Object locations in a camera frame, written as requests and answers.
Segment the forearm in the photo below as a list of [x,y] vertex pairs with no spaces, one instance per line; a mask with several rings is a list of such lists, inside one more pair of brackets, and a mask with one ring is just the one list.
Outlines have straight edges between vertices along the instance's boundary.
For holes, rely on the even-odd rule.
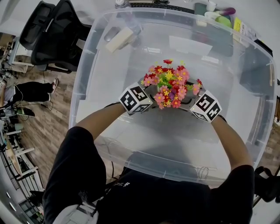
[[240,136],[221,117],[212,122],[231,164],[231,170],[241,165],[252,165],[248,150]]
[[1,96],[0,96],[0,107],[4,106],[4,99],[5,99],[5,87],[2,87]]
[[110,124],[112,124],[126,110],[118,103],[98,110],[85,119],[81,120],[76,126],[88,130],[95,140]]

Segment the white cup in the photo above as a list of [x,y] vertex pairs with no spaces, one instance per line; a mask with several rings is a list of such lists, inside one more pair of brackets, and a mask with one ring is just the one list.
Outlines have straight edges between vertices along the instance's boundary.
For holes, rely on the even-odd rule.
[[216,2],[208,0],[207,6],[206,6],[206,10],[209,11],[209,12],[214,12],[216,6],[217,6]]

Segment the clear plastic bin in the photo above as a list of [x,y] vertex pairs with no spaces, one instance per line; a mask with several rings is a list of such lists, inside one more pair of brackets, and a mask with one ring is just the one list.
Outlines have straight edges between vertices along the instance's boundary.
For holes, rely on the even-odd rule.
[[[143,30],[132,44],[110,53],[104,36],[111,27],[126,27],[123,18],[128,12]],[[246,143],[256,167],[270,134],[276,103],[273,58],[234,30],[184,12],[121,9],[97,18],[77,71],[69,127],[116,102],[127,86],[144,77],[150,65],[171,58],[173,67],[183,60],[191,78],[199,78],[218,99],[221,115]],[[230,172],[211,124],[179,109],[150,109],[132,116],[125,113],[95,145],[102,157],[117,164],[171,180],[219,186]]]

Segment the computer mouse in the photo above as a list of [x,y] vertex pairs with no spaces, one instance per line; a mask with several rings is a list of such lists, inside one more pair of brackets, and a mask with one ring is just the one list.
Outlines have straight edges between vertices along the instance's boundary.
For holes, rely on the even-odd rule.
[[113,39],[114,36],[116,36],[118,34],[118,32],[120,32],[120,28],[119,27],[115,27],[113,26],[108,33],[104,36],[104,40],[109,42],[110,40]]

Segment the white cube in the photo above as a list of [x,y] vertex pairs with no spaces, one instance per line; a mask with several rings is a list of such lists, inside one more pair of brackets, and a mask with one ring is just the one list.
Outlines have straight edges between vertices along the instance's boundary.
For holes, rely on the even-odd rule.
[[218,100],[207,90],[192,106],[190,111],[198,119],[212,122],[222,111]]
[[153,104],[137,82],[125,89],[119,101],[129,114],[142,113]]

